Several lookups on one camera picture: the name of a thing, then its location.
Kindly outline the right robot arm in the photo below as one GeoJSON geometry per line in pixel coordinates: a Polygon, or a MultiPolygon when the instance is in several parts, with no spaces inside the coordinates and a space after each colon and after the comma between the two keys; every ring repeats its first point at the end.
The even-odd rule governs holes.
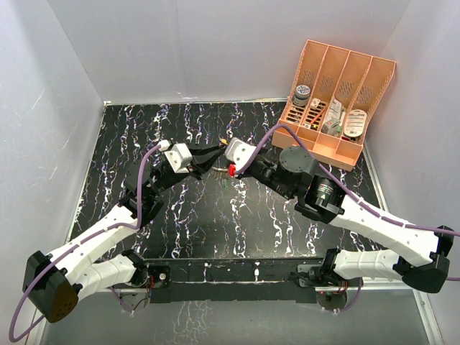
{"type": "Polygon", "coordinates": [[[287,199],[296,199],[295,210],[310,220],[348,229],[384,246],[368,252],[329,249],[321,265],[298,273],[306,283],[337,285],[369,277],[401,280],[425,293],[438,293],[443,287],[454,241],[450,229],[440,226],[435,232],[422,231],[402,219],[392,220],[388,213],[319,175],[318,161],[302,147],[285,148],[278,160],[248,147],[235,162],[244,169],[244,176],[287,199]]]}

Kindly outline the large metal keyring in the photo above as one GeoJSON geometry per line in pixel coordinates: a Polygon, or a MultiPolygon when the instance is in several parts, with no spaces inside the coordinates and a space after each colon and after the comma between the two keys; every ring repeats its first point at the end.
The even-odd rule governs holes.
{"type": "Polygon", "coordinates": [[[212,176],[217,180],[228,180],[230,178],[227,167],[212,167],[212,176]]]}

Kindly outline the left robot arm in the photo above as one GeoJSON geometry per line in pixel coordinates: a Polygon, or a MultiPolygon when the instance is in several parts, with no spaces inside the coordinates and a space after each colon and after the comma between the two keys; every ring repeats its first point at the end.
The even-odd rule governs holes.
{"type": "Polygon", "coordinates": [[[67,244],[30,255],[23,300],[50,323],[63,320],[85,297],[117,284],[146,283],[149,270],[140,255],[126,251],[100,258],[153,221],[164,203],[161,194],[188,177],[199,180],[224,153],[223,144],[194,147],[162,140],[126,172],[124,196],[99,221],[67,244]]]}

